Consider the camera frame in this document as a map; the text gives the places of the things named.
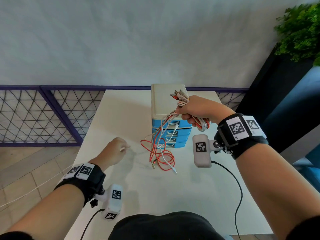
plastic drawer organizer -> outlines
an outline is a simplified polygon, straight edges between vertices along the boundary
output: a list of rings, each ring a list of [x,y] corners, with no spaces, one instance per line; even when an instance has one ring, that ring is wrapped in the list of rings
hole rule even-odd
[[[152,133],[161,125],[161,120],[177,107],[177,101],[170,94],[174,90],[182,90],[187,93],[184,84],[152,84],[151,86],[151,111],[152,111]],[[163,131],[167,128],[168,123],[163,125]],[[177,116],[170,122],[169,127],[163,133],[161,138],[166,140],[167,148],[182,148],[191,132],[192,125]]]

bundle of cables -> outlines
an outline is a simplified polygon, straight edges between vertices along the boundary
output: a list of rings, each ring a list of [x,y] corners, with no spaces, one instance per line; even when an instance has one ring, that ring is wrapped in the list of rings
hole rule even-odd
[[[174,91],[174,93],[172,93],[171,96],[174,99],[178,100],[178,106],[180,107],[185,106],[187,103],[189,103],[189,100],[190,100],[189,96],[186,95],[182,90],[180,90],[179,92]],[[151,134],[152,135],[151,141],[146,140],[148,136],[144,140],[140,141],[141,145],[150,152],[149,161],[151,162],[153,169],[155,169],[155,163],[157,163],[158,166],[164,171],[168,171],[172,169],[175,173],[177,172],[176,169],[174,168],[174,165],[175,165],[174,156],[170,151],[166,150],[166,146],[167,146],[167,142],[171,141],[176,129],[178,128],[178,124],[175,125],[174,131],[168,140],[162,138],[162,135],[165,134],[168,127],[170,125],[173,125],[171,124],[171,121],[177,116],[178,114],[176,113],[175,110],[172,111],[170,114],[166,115],[161,120],[161,123],[158,129],[153,134]],[[203,132],[210,127],[209,119],[198,118],[194,116],[192,117],[195,120],[195,125],[197,126],[199,131]],[[166,123],[168,123],[168,125],[163,130],[163,126]],[[143,145],[142,142],[149,142],[151,144],[151,150],[148,149],[145,145]]]

table surface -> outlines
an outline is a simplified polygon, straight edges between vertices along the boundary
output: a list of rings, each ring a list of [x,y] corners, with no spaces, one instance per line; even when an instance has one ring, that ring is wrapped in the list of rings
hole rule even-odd
[[[189,91],[188,94],[220,102],[215,92]],[[214,164],[211,168],[201,169],[193,160],[192,136],[205,133],[212,140],[216,132],[216,124],[205,132],[193,128],[184,148],[170,149],[176,160],[177,174],[172,170],[152,169],[149,152],[140,145],[140,140],[151,133],[151,91],[106,90],[74,164],[94,158],[117,136],[125,139],[131,148],[121,162],[105,171],[104,181],[105,188],[113,183],[123,186],[122,209],[114,221],[103,220],[97,214],[83,239],[107,239],[114,225],[127,216],[163,215],[177,211],[194,212],[205,217],[221,235],[236,235],[234,215],[240,200],[237,182],[220,166]],[[237,214],[239,233],[272,233],[232,157],[212,153],[211,159],[233,172],[242,187],[243,200]],[[88,203],[65,239],[80,239],[89,219],[101,205],[91,208]]]

blue drawer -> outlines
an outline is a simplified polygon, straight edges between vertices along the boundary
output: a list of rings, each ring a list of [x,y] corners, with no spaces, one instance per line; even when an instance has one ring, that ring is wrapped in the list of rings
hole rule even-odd
[[[174,132],[173,137],[190,135],[191,129],[192,128],[176,129],[176,131]],[[157,129],[152,128],[152,133],[155,133],[156,130]],[[173,131],[174,131],[174,129],[167,129],[162,136],[163,137],[171,137]]]
[[[166,145],[166,150],[170,149],[170,148],[181,148],[181,147],[184,147],[186,145],[186,141],[185,142],[180,142],[180,143],[168,143]]]
[[[167,137],[162,136],[161,138],[166,139],[166,143],[167,143],[167,144],[170,144],[170,142],[174,142],[174,143],[186,142],[186,141],[188,140],[188,137],[189,137],[189,135],[176,136],[176,137],[172,137],[172,138],[171,138],[171,136],[167,136]]]
[[[181,128],[183,128],[183,127],[192,127],[192,125],[189,124],[188,121],[186,121],[186,120],[173,120],[173,121],[170,122],[170,124],[171,125],[178,124],[179,127],[181,127]],[[159,126],[161,126],[161,120],[152,119],[152,127],[158,128]]]

white wall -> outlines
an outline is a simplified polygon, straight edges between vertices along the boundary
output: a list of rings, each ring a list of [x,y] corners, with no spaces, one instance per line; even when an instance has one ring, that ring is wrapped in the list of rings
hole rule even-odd
[[[0,0],[0,84],[249,87],[315,0]]]

